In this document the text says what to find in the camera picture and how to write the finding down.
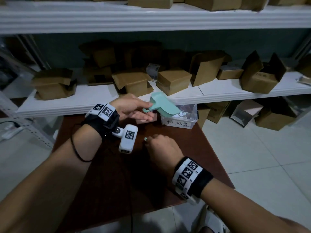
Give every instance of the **right hand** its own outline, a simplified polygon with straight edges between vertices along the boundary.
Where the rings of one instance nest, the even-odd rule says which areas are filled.
[[[151,161],[166,175],[173,177],[176,165],[184,157],[176,141],[168,136],[153,135],[147,137],[146,147]]]

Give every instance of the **scoop handle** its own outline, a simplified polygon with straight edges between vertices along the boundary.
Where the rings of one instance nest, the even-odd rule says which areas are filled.
[[[142,109],[142,111],[144,113],[148,113],[148,112],[151,112],[151,111],[154,111],[154,110],[157,110],[157,109],[159,109],[159,107],[157,106],[156,103],[153,103],[153,105],[149,109]]]

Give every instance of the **hand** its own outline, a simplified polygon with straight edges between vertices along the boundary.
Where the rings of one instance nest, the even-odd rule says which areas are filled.
[[[172,178],[176,165],[184,156],[176,141],[168,136],[154,135],[147,137],[146,147],[151,161]]]
[[[120,115],[120,121],[126,118],[138,119],[141,121],[152,121],[153,117],[156,116],[156,114],[152,112],[141,112],[141,109],[151,107],[152,103],[142,101],[133,94],[126,94],[125,96],[110,102],[110,104],[115,107]]]

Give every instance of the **left hand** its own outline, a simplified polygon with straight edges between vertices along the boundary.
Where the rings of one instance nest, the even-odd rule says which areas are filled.
[[[147,109],[153,104],[150,102],[142,101],[133,94],[126,94],[125,96],[110,102],[110,104],[115,107],[118,114],[120,115],[120,121],[126,118],[138,119],[141,121],[152,121],[153,117],[156,116],[156,114],[152,112],[143,113],[141,109]]]

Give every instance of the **small green object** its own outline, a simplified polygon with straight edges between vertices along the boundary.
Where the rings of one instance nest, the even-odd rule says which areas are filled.
[[[170,102],[163,92],[155,92],[151,94],[150,102],[153,105],[149,109],[143,109],[145,113],[157,110],[164,117],[172,117],[181,112],[172,102]]]

